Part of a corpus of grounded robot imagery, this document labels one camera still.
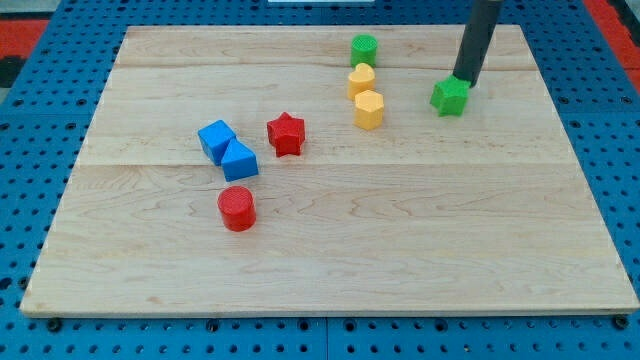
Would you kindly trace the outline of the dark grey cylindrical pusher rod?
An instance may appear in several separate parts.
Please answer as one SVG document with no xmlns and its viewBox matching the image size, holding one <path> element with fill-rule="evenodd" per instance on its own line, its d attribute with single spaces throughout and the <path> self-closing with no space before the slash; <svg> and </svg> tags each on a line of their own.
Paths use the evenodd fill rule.
<svg viewBox="0 0 640 360">
<path fill-rule="evenodd" d="M 475 0 L 465 25 L 453 75 L 470 83 L 478 81 L 490 42 L 492 40 L 502 0 Z"/>
</svg>

